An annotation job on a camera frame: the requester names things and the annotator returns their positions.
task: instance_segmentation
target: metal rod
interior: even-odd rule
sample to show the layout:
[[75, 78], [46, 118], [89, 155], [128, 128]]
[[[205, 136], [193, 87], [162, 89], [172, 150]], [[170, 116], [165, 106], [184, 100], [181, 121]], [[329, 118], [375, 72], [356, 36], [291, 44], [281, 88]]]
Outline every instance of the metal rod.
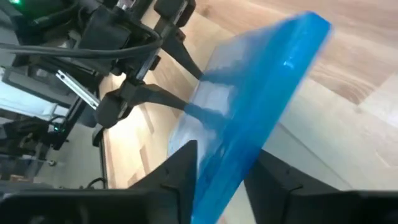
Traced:
[[119, 0], [118, 3], [116, 3], [116, 7], [127, 10], [133, 7], [134, 3], [136, 3], [136, 0]]
[[61, 70], [55, 74], [64, 84], [66, 84], [72, 91], [74, 91], [82, 100], [89, 104], [94, 110], [97, 109], [100, 104], [99, 99], [94, 94], [90, 93], [82, 84], [76, 81], [68, 73], [64, 73]]

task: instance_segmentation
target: black cable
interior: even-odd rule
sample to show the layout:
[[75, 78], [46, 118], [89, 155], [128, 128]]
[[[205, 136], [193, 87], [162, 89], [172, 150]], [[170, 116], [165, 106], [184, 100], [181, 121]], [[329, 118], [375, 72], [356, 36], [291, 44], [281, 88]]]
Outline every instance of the black cable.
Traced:
[[77, 12], [77, 25], [80, 29], [80, 32], [84, 31], [84, 22], [83, 22], [83, 18], [81, 17], [81, 14], [83, 13], [84, 10], [85, 10], [85, 8], [81, 7], [79, 9], [79, 11]]
[[62, 116], [62, 115], [56, 115], [55, 117], [53, 117], [53, 118], [51, 118], [51, 119], [49, 120], [49, 123], [50, 123], [50, 124], [53, 124], [53, 121], [55, 121], [56, 119], [59, 119], [59, 118], [66, 119], [66, 117], [65, 117], [65, 116]]
[[103, 182], [104, 184], [106, 184], [106, 179], [104, 179], [104, 178], [102, 178], [102, 177], [98, 177], [97, 179], [94, 179], [94, 180], [92, 180], [90, 183], [88, 183], [86, 189], [92, 187], [95, 183], [97, 183], [97, 182], [99, 182], [99, 181], [101, 181], [101, 182]]
[[78, 6], [79, 6], [79, 1], [74, 1], [72, 3], [72, 5], [69, 6], [68, 8], [58, 11], [58, 12], [55, 12], [53, 14], [35, 19], [34, 23], [37, 24], [39, 27], [47, 27], [54, 21], [59, 21], [62, 18], [69, 18], [70, 14], [72, 14], [73, 11], [78, 9]]
[[18, 55], [41, 55], [52, 57], [70, 57], [70, 58], [92, 58], [92, 59], [115, 59], [131, 58], [138, 55], [149, 53], [162, 46], [162, 38], [156, 31], [139, 24], [149, 35], [154, 37], [155, 41], [142, 46], [130, 47], [121, 50], [89, 50], [89, 49], [65, 49], [61, 47], [43, 47], [43, 46], [19, 46], [13, 44], [0, 43], [0, 49], [6, 50], [10, 54]]

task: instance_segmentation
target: wooden floor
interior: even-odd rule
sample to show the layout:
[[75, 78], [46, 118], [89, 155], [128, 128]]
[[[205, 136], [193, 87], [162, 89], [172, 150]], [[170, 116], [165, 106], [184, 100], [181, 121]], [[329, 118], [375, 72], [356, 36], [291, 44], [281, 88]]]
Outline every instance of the wooden floor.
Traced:
[[[339, 189], [398, 189], [396, 0], [197, 0], [183, 31], [201, 69], [235, 34], [315, 11], [334, 25], [264, 149]], [[154, 23], [150, 12], [145, 20]], [[165, 52], [146, 77], [189, 99], [197, 81]], [[111, 77], [103, 92], [123, 78]], [[127, 187], [166, 158], [180, 112], [144, 104], [104, 135], [110, 186]]]

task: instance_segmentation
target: green led light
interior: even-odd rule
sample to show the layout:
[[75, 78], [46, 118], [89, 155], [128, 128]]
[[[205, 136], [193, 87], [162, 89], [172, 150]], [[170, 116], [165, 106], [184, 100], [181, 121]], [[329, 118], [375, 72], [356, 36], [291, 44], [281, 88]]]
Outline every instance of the green led light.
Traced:
[[21, 0], [8, 0], [11, 4], [20, 4]]

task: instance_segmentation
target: blue plastic case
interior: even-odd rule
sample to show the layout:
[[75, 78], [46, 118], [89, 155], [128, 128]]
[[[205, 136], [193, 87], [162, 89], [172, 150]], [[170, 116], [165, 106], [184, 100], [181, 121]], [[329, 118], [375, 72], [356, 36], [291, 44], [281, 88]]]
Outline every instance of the blue plastic case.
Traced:
[[198, 141], [192, 223], [215, 223], [244, 179], [330, 30], [306, 12], [221, 44], [170, 138]]

